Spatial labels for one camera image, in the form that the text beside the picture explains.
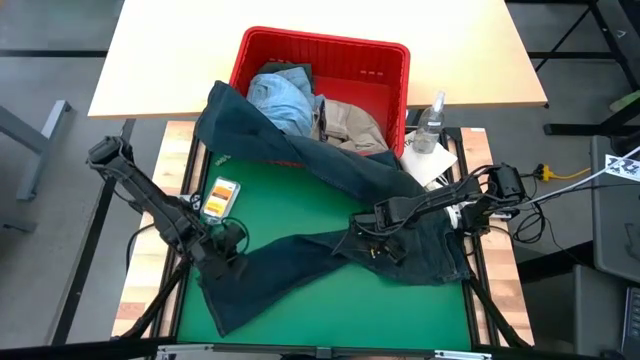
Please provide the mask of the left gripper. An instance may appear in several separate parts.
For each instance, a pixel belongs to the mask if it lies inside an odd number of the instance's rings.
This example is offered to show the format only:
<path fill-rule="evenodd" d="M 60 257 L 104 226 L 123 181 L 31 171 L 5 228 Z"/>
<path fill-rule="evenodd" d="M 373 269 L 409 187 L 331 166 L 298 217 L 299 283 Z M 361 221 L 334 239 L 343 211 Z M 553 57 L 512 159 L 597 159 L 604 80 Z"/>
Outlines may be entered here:
<path fill-rule="evenodd" d="M 247 267 L 244 250 L 227 250 L 223 244 L 222 224 L 213 234 L 205 234 L 192 246 L 192 259 L 200 274 L 209 279 L 218 279 L 231 273 L 239 278 Z"/>

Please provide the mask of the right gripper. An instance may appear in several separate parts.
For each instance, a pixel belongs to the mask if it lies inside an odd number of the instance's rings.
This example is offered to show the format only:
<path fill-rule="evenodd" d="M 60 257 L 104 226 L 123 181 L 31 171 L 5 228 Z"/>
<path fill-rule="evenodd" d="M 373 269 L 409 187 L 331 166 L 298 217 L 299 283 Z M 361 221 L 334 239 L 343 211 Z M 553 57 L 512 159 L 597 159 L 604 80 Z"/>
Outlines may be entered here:
<path fill-rule="evenodd" d="M 391 236 L 399 229 L 399 225 L 393 225 L 386 230 L 376 230 L 377 220 L 374 214 L 352 214 L 349 220 L 350 226 L 356 231 L 356 235 L 363 237 L 372 243 L 374 253 L 386 253 L 394 264 L 400 264 L 406 257 L 406 250 Z"/>

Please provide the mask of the dark blue jeans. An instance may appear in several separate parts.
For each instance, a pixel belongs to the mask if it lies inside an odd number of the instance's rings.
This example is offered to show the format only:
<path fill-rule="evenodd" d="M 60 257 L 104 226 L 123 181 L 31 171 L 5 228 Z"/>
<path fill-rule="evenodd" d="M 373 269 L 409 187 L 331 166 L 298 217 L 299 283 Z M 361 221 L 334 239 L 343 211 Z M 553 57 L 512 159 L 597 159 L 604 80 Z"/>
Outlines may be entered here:
<path fill-rule="evenodd" d="M 361 155 L 277 129 L 236 89 L 218 81 L 196 122 L 196 136 L 212 152 L 236 161 L 306 170 L 327 185 L 368 207 L 392 197 L 417 197 L 425 190 L 399 167 L 387 150 Z M 203 282 L 207 305 L 226 335 L 263 313 L 289 292 L 353 262 L 405 285 L 463 281 L 471 272 L 444 210 L 421 216 L 392 236 L 407 247 L 394 264 L 371 255 L 372 243 L 346 230 L 296 234 L 276 239 L 248 254 L 239 278 L 224 275 Z"/>

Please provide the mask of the red plastic laundry basket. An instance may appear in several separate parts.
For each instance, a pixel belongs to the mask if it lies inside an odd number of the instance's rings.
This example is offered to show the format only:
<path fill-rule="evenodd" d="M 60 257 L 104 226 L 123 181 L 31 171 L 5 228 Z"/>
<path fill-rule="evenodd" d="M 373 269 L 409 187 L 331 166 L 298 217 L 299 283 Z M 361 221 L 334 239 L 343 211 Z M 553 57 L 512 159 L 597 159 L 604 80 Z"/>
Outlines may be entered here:
<path fill-rule="evenodd" d="M 316 94 L 368 112 L 393 153 L 403 154 L 410 66 L 405 46 L 251 27 L 240 43 L 230 85 L 246 94 L 250 80 L 268 62 L 309 64 Z"/>

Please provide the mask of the orange label plastic package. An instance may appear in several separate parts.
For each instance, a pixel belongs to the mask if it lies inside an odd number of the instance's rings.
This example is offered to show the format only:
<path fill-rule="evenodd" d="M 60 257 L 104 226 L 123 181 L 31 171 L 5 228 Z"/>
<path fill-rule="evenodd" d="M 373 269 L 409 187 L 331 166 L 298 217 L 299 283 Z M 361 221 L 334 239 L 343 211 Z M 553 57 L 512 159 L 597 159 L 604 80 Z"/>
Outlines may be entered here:
<path fill-rule="evenodd" d="M 217 177 L 201 206 L 201 216 L 204 222 L 213 225 L 226 218 L 231 212 L 240 190 L 240 183 L 224 177 Z"/>

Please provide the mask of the aluminium bar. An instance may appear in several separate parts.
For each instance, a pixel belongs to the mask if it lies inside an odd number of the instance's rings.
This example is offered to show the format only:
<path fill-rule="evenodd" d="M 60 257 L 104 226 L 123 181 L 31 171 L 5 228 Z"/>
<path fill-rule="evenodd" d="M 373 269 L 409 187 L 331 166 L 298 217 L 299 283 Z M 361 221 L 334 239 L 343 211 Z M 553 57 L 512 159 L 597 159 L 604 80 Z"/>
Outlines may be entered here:
<path fill-rule="evenodd" d="M 157 354 L 180 354 L 186 352 L 229 352 L 229 353 L 272 353 L 272 354 L 305 354 L 320 359 L 347 356 L 381 356 L 381 357 L 422 357 L 427 359 L 447 360 L 494 360 L 489 353 L 430 350 L 430 349 L 382 349 L 382 348 L 349 348 L 328 346 L 286 346 L 286 345 L 238 345 L 225 343 L 193 343 L 159 345 Z"/>

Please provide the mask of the white cloth bag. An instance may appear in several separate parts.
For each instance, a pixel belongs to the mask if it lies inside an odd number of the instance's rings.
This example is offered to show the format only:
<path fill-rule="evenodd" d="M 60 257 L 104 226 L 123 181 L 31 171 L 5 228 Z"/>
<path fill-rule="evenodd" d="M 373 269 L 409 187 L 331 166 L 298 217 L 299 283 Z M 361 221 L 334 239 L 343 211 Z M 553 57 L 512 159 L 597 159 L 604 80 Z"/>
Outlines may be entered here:
<path fill-rule="evenodd" d="M 408 172 L 426 190 L 448 185 L 450 181 L 445 172 L 457 163 L 457 156 L 446 150 L 440 143 L 435 144 L 429 154 L 421 154 L 413 149 L 415 132 L 405 136 L 404 151 L 400 157 L 402 168 Z"/>

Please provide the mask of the green table mat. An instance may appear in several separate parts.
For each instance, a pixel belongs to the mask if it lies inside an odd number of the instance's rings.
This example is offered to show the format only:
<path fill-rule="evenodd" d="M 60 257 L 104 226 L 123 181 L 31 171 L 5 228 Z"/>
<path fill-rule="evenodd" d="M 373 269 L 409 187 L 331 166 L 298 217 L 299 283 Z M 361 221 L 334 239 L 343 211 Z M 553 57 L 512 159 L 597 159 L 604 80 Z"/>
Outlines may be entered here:
<path fill-rule="evenodd" d="M 240 183 L 232 216 L 251 250 L 288 235 L 343 230 L 361 205 L 306 170 L 212 156 L 206 182 Z M 404 286 L 348 264 L 288 293 L 248 324 L 220 336 L 191 271 L 177 338 L 181 342 L 467 350 L 460 283 Z"/>

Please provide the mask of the clear spray bottle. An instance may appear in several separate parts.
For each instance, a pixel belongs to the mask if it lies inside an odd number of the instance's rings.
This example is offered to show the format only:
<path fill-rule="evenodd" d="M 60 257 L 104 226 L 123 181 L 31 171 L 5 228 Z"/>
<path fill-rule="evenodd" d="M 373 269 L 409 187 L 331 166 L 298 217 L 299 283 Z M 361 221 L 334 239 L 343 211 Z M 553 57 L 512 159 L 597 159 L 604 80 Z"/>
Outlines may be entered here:
<path fill-rule="evenodd" d="M 431 154 L 444 128 L 446 93 L 439 91 L 433 104 L 423 111 L 414 132 L 412 148 L 419 154 Z"/>

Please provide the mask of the beige trousers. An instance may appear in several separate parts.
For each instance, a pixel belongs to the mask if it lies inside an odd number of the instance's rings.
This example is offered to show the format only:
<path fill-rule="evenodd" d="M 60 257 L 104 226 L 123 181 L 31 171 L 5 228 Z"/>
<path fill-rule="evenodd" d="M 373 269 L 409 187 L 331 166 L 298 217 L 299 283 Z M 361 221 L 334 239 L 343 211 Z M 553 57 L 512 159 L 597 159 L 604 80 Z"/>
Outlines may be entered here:
<path fill-rule="evenodd" d="M 389 149 L 376 120 L 363 109 L 325 99 L 314 115 L 312 139 L 360 154 Z"/>

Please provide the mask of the yellow power plug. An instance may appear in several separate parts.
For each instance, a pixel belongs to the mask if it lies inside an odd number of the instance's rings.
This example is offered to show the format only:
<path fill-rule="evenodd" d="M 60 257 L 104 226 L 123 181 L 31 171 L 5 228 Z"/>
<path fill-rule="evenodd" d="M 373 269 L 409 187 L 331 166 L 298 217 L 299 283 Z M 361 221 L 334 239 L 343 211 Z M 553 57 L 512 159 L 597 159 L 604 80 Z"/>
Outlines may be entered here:
<path fill-rule="evenodd" d="M 550 180 L 571 180 L 583 176 L 590 171 L 590 168 L 586 168 L 569 175 L 559 175 L 553 172 L 547 164 L 540 164 L 537 168 L 537 175 L 539 180 L 549 182 Z"/>

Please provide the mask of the light blue jeans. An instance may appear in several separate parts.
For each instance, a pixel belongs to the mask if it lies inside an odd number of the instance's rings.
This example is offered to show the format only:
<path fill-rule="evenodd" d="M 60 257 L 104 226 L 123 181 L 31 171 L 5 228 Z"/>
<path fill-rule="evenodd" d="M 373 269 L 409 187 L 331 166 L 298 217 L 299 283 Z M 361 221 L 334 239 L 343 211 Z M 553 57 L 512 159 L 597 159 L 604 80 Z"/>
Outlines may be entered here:
<path fill-rule="evenodd" d="M 307 67 L 294 66 L 255 75 L 246 99 L 283 133 L 309 137 L 324 96 L 315 94 Z"/>

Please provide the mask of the light wooden table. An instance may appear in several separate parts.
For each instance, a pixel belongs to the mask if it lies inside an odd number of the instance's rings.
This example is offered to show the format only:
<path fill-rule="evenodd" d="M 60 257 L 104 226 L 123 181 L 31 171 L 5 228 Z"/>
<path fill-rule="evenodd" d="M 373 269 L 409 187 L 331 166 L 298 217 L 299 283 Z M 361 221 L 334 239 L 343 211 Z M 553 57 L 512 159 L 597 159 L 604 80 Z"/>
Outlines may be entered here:
<path fill-rule="evenodd" d="M 547 100 L 504 0 L 125 0 L 89 116 L 199 113 L 253 26 L 404 45 L 412 108 Z"/>

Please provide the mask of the grey cabinet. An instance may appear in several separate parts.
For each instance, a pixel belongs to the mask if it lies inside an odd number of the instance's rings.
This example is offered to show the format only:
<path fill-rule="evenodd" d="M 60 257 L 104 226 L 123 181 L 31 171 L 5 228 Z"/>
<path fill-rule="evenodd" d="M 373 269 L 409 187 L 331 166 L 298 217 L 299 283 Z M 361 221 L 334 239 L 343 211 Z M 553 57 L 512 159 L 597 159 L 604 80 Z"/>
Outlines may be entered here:
<path fill-rule="evenodd" d="M 606 173 L 605 155 L 621 157 L 609 138 L 593 137 L 590 154 L 591 170 L 599 174 L 591 189 L 595 265 L 640 283 L 640 182 Z"/>

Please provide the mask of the black desk frame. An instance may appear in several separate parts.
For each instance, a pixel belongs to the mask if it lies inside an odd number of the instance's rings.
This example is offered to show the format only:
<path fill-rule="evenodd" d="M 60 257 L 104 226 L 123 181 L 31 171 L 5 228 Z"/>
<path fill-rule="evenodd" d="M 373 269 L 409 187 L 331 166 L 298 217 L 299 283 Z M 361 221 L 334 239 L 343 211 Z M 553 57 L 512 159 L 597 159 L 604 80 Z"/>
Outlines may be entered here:
<path fill-rule="evenodd" d="M 635 77 L 629 65 L 627 57 L 623 54 L 614 35 L 599 9 L 599 0 L 509 0 L 512 3 L 530 3 L 542 5 L 573 5 L 583 6 L 584 12 L 571 25 L 565 34 L 556 42 L 551 50 L 546 52 L 528 51 L 530 60 L 538 60 L 535 67 L 538 72 L 549 60 L 613 60 L 621 69 L 627 83 L 632 90 L 640 90 L 640 81 Z M 604 52 L 562 52 L 559 48 L 564 44 L 582 21 L 591 15 L 595 20 L 598 30 L 607 45 Z M 543 126 L 543 131 L 548 136 L 626 136 L 640 132 L 640 125 L 629 125 L 631 120 L 640 117 L 640 98 L 633 100 L 629 105 L 624 105 L 621 110 L 609 116 L 598 124 L 560 124 L 548 123 Z"/>

